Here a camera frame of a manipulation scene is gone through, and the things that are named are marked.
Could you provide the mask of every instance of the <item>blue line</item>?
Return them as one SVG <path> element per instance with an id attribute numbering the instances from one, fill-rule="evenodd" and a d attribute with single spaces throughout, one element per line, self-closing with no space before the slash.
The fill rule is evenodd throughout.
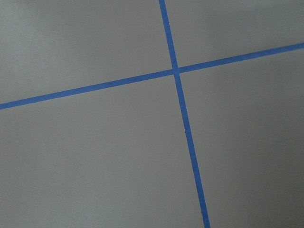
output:
<path id="1" fill-rule="evenodd" d="M 192 138 L 192 133 L 191 133 L 191 128 L 190 128 L 189 118 L 188 118 L 188 112 L 187 112 L 184 92 L 183 92 L 182 84 L 181 84 L 181 80 L 180 80 L 181 79 L 180 71 L 179 71 L 179 67 L 178 67 L 178 63 L 177 63 L 177 59 L 176 59 L 176 55 L 175 55 L 174 44 L 173 44 L 166 4 L 165 4 L 164 0 L 159 0 L 159 4 L 160 4 L 160 8 L 161 8 L 161 16 L 162 16 L 162 21 L 163 21 L 166 38 L 167 38 L 167 43 L 168 43 L 171 64 L 172 64 L 172 68 L 173 68 L 175 85 L 176 85 L 177 94 L 178 94 L 178 98 L 179 98 L 181 116 L 182 116 L 182 120 L 184 123 L 185 134 L 186 134 L 186 138 L 187 138 L 187 144 L 188 144 L 188 149 L 189 149 L 189 153 L 190 153 L 190 159 L 191 159 L 192 169 L 193 169 L 193 173 L 194 173 L 196 189 L 197 189 L 198 196 L 199 196 L 200 210 L 201 210 L 201 214 L 203 217 L 204 227 L 210 228 L 207 206 L 206 206 L 203 186 L 202 186 L 201 178 L 200 178 L 199 165 L 198 165 L 198 161 L 197 161 L 196 154 L 195 154 L 195 148 L 194 148 L 194 143 L 193 143 L 193 138 Z"/>
<path id="2" fill-rule="evenodd" d="M 269 50 L 264 50 L 264 51 L 258 51 L 258 52 L 253 52 L 249 54 L 244 54 L 240 56 L 233 56 L 229 58 L 222 58 L 218 60 L 213 60 L 209 62 L 204 62 L 204 63 L 198 63 L 190 66 L 183 66 L 180 67 L 180 73 L 185 73 L 193 70 L 200 70 L 208 67 L 216 67 L 224 64 L 229 64 L 229 63 L 235 63 L 235 62 L 240 62 L 244 60 L 249 60 L 253 58 L 259 58 L 259 57 L 264 57 L 264 56 L 270 56 L 270 55 L 275 55 L 287 51 L 294 51 L 294 50 L 299 50 L 304 48 L 304 43 L 300 44 L 294 44 L 294 45 L 289 45 L 285 47 L 277 47 Z"/>
<path id="3" fill-rule="evenodd" d="M 28 104 L 32 104 L 32 103 L 36 103 L 36 102 L 41 102 L 41 101 L 47 101 L 47 100 L 65 97 L 65 96 L 87 93 L 87 92 L 100 90 L 100 89 L 106 89 L 106 88 L 115 87 L 115 86 L 126 85 L 126 84 L 145 81 L 145 80 L 149 80 L 149 79 L 153 79 L 153 78 L 169 76 L 172 74 L 173 74 L 173 70 L 164 70 L 164 71 L 155 72 L 155 73 L 151 73 L 151 74 L 129 77 L 129 78 L 125 78 L 125 79 L 100 83 L 100 84 L 96 84 L 96 85 L 89 85 L 89 86 L 85 86 L 85 87 L 81 87 L 81 88 L 65 90 L 65 91 L 56 92 L 56 93 L 52 93 L 52 94 L 30 97 L 30 98 L 26 98 L 26 99 L 22 99 L 22 100 L 11 101 L 11 102 L 0 104 L 0 110 L 6 109 L 6 108 L 13 108 L 16 106 L 21 106 L 21 105 L 28 105 Z"/>

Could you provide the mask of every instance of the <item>floor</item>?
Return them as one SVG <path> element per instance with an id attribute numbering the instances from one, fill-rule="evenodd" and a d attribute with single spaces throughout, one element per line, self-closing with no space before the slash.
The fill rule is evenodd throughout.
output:
<path id="1" fill-rule="evenodd" d="M 0 227 L 301 228 L 304 1 L 0 0 Z"/>

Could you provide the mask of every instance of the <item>horizontal blue line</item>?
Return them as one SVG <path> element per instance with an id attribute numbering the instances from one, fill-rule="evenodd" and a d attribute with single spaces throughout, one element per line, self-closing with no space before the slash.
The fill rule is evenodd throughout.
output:
<path id="1" fill-rule="evenodd" d="M 239 62 L 239 61 L 244 61 L 244 60 L 249 60 L 249 59 L 253 59 L 253 58 L 269 56 L 269 55 L 275 55 L 275 54 L 299 50 L 299 49 L 303 49 L 303 48 L 304 48 L 304 43 L 289 45 L 289 46 L 285 46 L 285 47 L 278 47 L 278 48 L 274 48 L 274 49 L 253 52 L 253 53 L 244 54 L 244 55 L 240 55 L 240 56 L 223 58 L 223 59 L 218 59 L 218 60 L 214 60 L 214 61 L 198 63 L 198 64 L 194 64 L 194 65 L 190 65 L 190 66 L 183 66 L 183 67 L 179 68 L 179 72 L 186 73 L 189 71 L 200 70 L 200 69 L 204 69 L 204 68 L 208 68 L 208 67 L 216 67 L 216 66 L 220 66 L 220 65 L 224 65 L 224 64 L 235 63 L 235 62 Z M 65 96 L 87 93 L 87 92 L 91 92 L 94 90 L 106 89 L 106 88 L 115 87 L 115 86 L 122 86 L 122 85 L 130 84 L 130 83 L 134 83 L 134 82 L 140 82 L 140 81 L 150 80 L 153 78 L 169 76 L 169 75 L 173 75 L 172 69 L 159 71 L 159 72 L 146 74 L 146 75 L 129 77 L 129 78 L 120 79 L 120 80 L 116 80 L 116 81 L 112 81 L 112 82 L 105 82 L 105 83 L 100 83 L 100 84 L 96 84 L 96 85 L 89 85 L 89 86 L 85 86 L 85 87 L 81 87 L 81 88 L 65 90 L 65 91 L 56 92 L 56 93 L 52 93 L 52 94 L 30 97 L 30 98 L 26 98 L 26 99 L 22 99 L 22 100 L 17 100 L 17 101 L 11 101 L 11 102 L 0 104 L 0 110 L 6 109 L 6 108 L 13 108 L 16 106 L 21 106 L 21 105 L 28 105 L 28 104 L 32 104 L 32 103 L 36 103 L 36 102 L 41 102 L 41 101 L 47 101 L 47 100 L 65 97 Z"/>
<path id="2" fill-rule="evenodd" d="M 224 64 L 235 63 L 235 62 L 240 62 L 240 61 L 249 60 L 249 59 L 253 59 L 253 58 L 275 55 L 275 54 L 279 54 L 279 53 L 283 53 L 283 52 L 287 52 L 287 51 L 299 50 L 299 49 L 303 49 L 303 48 L 304 48 L 304 43 L 300 43 L 300 44 L 294 44 L 294 45 L 289 45 L 289 46 L 285 46 L 285 47 L 277 47 L 277 48 L 273 48 L 273 49 L 269 49 L 269 50 L 253 52 L 253 53 L 244 54 L 244 55 L 240 55 L 240 56 L 222 58 L 222 59 L 213 60 L 213 61 L 209 61 L 209 62 L 180 67 L 180 73 L 186 73 L 189 71 L 200 70 L 200 69 L 205 69 L 205 68 L 209 68 L 209 67 L 216 67 L 216 66 L 220 66 L 220 65 L 224 65 Z"/>
<path id="3" fill-rule="evenodd" d="M 106 88 L 115 87 L 115 86 L 122 86 L 122 85 L 130 84 L 130 83 L 134 83 L 134 82 L 140 82 L 140 81 L 150 80 L 153 78 L 169 76 L 172 74 L 173 74 L 173 70 L 164 70 L 164 71 L 155 72 L 155 73 L 151 73 L 151 74 L 129 77 L 129 78 L 125 78 L 125 79 L 100 83 L 100 84 L 96 84 L 96 85 L 89 85 L 89 86 L 85 86 L 85 87 L 81 87 L 81 88 L 65 90 L 65 91 L 56 92 L 56 93 L 52 93 L 52 94 L 30 97 L 30 98 L 26 98 L 26 99 L 22 99 L 22 100 L 11 101 L 11 102 L 0 104 L 0 110 L 6 109 L 6 108 L 13 108 L 16 106 L 21 106 L 21 105 L 28 105 L 28 104 L 32 104 L 32 103 L 36 103 L 36 102 L 41 102 L 41 101 L 52 100 L 52 99 L 65 97 L 65 96 L 87 93 L 87 92 L 100 90 L 100 89 L 106 89 Z"/>

